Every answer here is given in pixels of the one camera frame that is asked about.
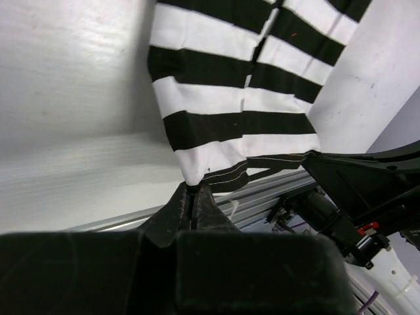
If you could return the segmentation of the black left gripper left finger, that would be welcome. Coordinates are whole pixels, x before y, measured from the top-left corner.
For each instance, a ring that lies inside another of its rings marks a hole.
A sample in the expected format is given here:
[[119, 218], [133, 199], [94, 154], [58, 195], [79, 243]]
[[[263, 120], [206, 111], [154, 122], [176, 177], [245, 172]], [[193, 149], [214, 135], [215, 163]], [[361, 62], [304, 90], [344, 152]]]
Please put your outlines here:
[[1, 313], [174, 314], [175, 238], [189, 205], [180, 184], [135, 229], [2, 235]]

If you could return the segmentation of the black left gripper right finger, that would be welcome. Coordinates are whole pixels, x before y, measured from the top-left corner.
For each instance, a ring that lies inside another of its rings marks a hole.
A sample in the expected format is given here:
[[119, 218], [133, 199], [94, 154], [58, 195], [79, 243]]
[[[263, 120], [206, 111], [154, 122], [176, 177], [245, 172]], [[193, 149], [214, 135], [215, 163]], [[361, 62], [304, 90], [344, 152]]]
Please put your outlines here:
[[355, 314], [335, 244], [323, 236], [240, 232], [228, 219], [175, 239], [177, 314]]

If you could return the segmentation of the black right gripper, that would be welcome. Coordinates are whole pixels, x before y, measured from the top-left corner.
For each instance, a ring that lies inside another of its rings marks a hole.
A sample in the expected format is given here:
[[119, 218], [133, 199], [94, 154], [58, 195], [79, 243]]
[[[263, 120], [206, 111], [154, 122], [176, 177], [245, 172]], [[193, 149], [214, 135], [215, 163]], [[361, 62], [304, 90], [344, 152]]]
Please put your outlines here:
[[294, 191], [280, 196], [267, 221], [291, 232], [286, 221], [300, 216], [350, 264], [372, 268], [373, 258], [389, 246], [388, 238], [357, 228], [375, 222], [378, 233], [391, 235], [419, 222], [418, 142], [374, 154], [314, 152], [303, 167], [335, 205], [319, 190]]

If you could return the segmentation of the black white striped tank top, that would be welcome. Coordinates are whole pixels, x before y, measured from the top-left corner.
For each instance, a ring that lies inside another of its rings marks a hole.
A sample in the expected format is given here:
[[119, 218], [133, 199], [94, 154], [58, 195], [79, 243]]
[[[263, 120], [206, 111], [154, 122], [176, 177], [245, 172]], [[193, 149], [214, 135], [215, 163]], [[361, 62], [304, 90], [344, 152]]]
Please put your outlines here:
[[158, 1], [148, 71], [189, 186], [296, 169], [320, 140], [308, 112], [369, 1]]

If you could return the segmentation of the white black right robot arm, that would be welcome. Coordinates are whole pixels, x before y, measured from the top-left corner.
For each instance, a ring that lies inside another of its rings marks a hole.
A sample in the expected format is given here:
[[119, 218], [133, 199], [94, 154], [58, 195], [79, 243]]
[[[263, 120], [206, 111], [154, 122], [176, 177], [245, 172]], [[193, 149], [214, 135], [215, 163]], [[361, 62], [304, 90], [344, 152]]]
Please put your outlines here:
[[398, 314], [419, 313], [419, 282], [392, 248], [401, 234], [419, 246], [419, 143], [373, 154], [284, 156], [282, 169], [303, 167], [314, 183], [282, 194], [268, 221], [300, 216], [329, 237]]

